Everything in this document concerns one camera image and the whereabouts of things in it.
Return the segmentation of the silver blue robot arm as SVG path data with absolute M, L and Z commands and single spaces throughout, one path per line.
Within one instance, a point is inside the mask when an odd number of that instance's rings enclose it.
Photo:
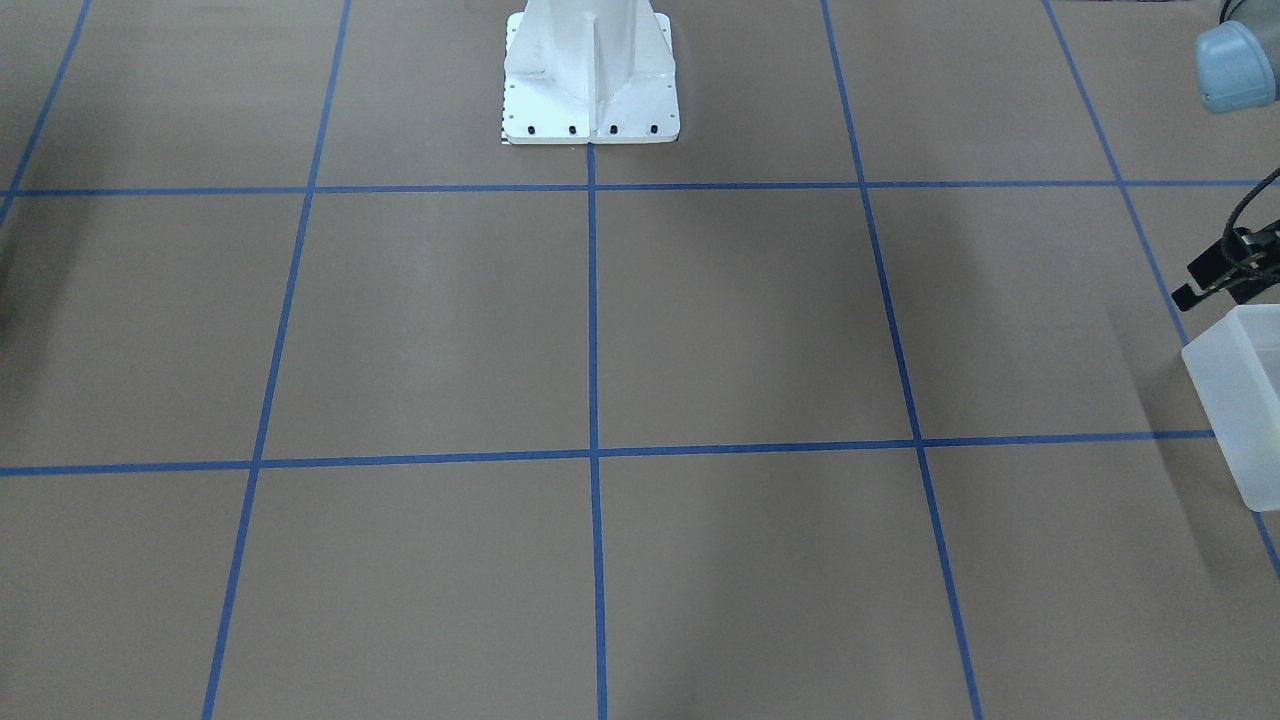
M 1194 44 L 1199 100 L 1229 114 L 1277 102 L 1279 3 L 1224 1 L 1219 22 Z

